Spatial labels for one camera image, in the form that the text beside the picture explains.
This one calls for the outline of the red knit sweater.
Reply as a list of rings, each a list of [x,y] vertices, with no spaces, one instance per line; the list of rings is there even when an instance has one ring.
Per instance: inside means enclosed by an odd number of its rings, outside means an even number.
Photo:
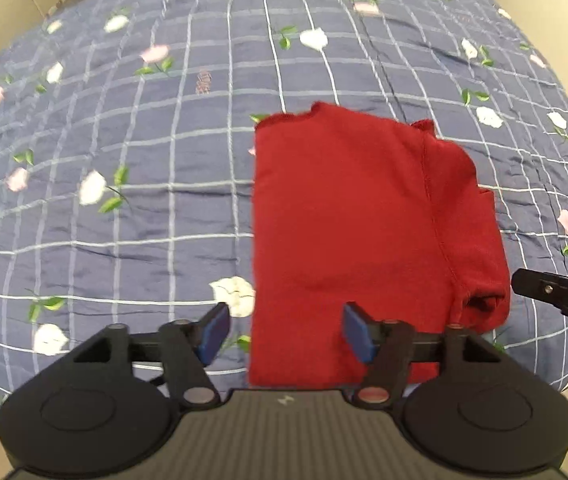
[[[425,333],[505,322],[510,271],[494,196],[431,120],[317,102],[263,119],[255,150],[254,386],[360,382],[342,336],[349,301]]]

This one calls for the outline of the blue floral checked quilt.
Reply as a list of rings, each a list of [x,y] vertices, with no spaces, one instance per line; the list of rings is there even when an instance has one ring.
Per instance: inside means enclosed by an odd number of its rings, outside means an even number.
[[[103,326],[217,301],[246,382],[254,129],[316,101],[464,148],[512,268],[568,274],[568,95],[492,0],[83,0],[0,55],[0,406]]]

